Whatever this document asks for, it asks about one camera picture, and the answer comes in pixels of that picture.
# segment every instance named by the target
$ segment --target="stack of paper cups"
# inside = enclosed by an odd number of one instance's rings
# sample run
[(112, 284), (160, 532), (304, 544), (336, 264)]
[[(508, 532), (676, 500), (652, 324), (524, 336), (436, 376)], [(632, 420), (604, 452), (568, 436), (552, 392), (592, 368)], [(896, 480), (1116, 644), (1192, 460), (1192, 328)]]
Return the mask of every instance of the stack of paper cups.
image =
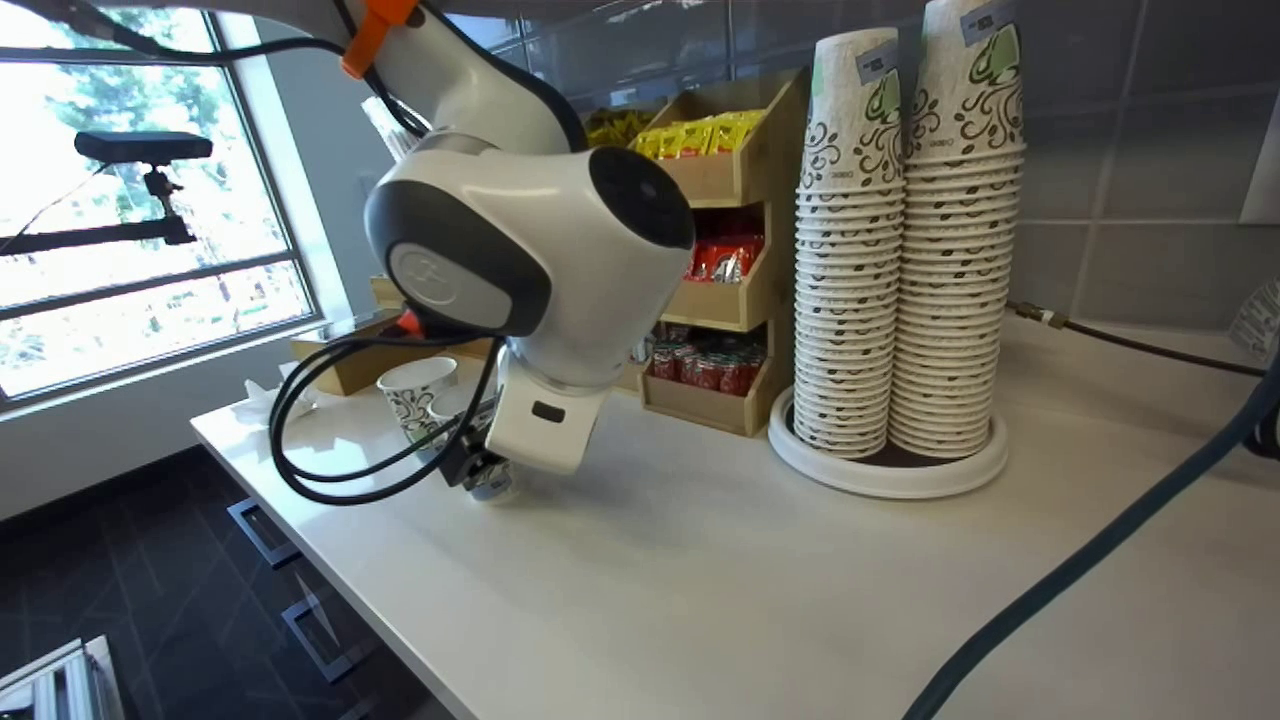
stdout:
[(792, 432), (848, 460), (888, 444), (904, 232), (900, 36), (828, 36), (796, 188)]
[(928, 0), (908, 132), (908, 232), (892, 444), (964, 460), (988, 444), (1020, 208), (1012, 0)]

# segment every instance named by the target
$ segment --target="floor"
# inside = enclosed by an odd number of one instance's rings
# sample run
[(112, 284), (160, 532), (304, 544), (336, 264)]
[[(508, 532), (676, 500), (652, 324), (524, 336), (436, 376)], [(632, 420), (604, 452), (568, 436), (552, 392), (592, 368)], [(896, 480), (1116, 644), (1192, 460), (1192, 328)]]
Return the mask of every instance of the floor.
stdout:
[[(132, 720), (448, 716), (292, 560), (268, 568), (228, 520), (236, 484), (200, 448), (0, 524), (0, 676), (68, 640), (108, 636)], [(368, 640), (328, 684), (280, 620), (300, 580), (328, 596), (320, 652)]]

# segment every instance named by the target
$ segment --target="wall outlet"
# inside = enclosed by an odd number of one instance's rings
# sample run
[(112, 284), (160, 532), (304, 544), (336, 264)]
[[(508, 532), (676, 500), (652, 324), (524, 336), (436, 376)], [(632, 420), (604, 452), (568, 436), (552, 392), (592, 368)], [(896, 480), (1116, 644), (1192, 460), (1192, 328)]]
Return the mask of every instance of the wall outlet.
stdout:
[(1240, 224), (1280, 224), (1280, 96), (1244, 192)]

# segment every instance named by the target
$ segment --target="window frame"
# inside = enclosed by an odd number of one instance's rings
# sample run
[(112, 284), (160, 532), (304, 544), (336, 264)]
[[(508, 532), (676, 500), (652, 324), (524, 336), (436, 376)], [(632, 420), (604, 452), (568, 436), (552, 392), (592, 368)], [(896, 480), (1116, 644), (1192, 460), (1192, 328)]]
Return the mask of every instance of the window frame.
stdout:
[[(200, 24), (204, 24), (212, 48), (228, 48), (228, 28), (224, 28), (228, 20), (224, 16), (200, 12)], [(148, 60), (148, 56), (124, 52), (124, 48), (0, 48), (0, 64), (208, 68), (208, 64), (180, 64), (180, 60)], [(120, 388), (128, 380), (148, 380), (148, 376), (168, 372), (168, 368), (188, 368), (196, 360), (212, 360), (212, 356), (224, 356), (224, 352), (236, 352), (236, 348), (252, 348), (252, 344), (284, 340), (292, 332), (308, 332), (308, 328), (324, 324), (324, 316), (332, 308), (340, 308), (340, 316), (348, 316), (348, 296), (344, 292), (332, 296), (332, 288), (328, 288), (328, 296), (324, 296), (324, 288), (316, 288), (316, 272), (332, 276), (336, 268), (316, 268), (316, 260), (308, 256), (316, 244), (304, 248), (304, 240), (300, 240), (296, 212), (280, 192), (280, 172), (272, 168), (272, 152), (264, 148), (264, 136), (260, 136), (260, 108), (252, 108), (248, 88), (244, 88), (244, 68), (212, 68), (212, 72), (224, 76), (228, 100), (236, 108), (236, 120), (240, 120), (244, 144), (252, 152), (252, 164), (260, 172), (268, 208), (272, 208), (272, 216), (280, 224), (284, 248), (280, 252), (264, 252), (264, 256), (248, 256), (248, 260), (224, 260), (224, 264), (208, 264), (208, 268), (164, 272), (164, 276), (124, 280), (124, 284), (68, 292), (68, 296), (52, 296), (52, 300), (12, 304), (12, 308), (0, 308), (0, 320), (80, 308), (80, 304), (92, 304), (92, 300), (112, 300), (112, 296), (132, 296), (132, 292), (148, 292), (148, 288), (228, 276), (228, 272), (244, 272), (244, 268), (272, 268), (272, 264), (292, 264), (296, 268), (296, 284), (304, 292), (300, 300), (304, 300), (308, 312), (292, 316), (292, 320), (260, 324), (252, 332), (236, 332), (236, 336), (220, 336), (220, 340), (208, 340), (208, 344), (192, 344), (184, 352), (164, 352), (164, 356), (152, 356), (152, 360), (132, 360), (124, 368), (104, 368), (104, 372), (88, 372), (88, 376), (76, 376), (76, 380), (44, 384), (44, 388), (32, 388), (24, 396), (8, 396), (4, 380), (0, 380), (0, 424), (12, 420), (12, 416), (28, 416), (36, 408), (48, 408), (48, 404), (92, 396), (96, 388), (108, 392), (108, 388)]]

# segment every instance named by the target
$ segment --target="white countertop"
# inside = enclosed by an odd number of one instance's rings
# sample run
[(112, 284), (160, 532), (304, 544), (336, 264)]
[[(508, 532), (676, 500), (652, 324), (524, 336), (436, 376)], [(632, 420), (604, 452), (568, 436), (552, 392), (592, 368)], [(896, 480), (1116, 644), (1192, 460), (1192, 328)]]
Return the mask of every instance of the white countertop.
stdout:
[[(532, 476), (496, 508), (444, 484), (320, 508), (232, 408), (196, 432), (460, 716), (880, 720), (1244, 396), (1248, 380), (1012, 324), (1012, 464), (936, 504), (832, 492), (764, 440), (624, 392), (580, 476)], [(376, 396), (292, 436), (324, 468), (396, 448)], [(996, 648), (944, 716), (1276, 716), (1276, 616), (1280, 472), (1236, 452)]]

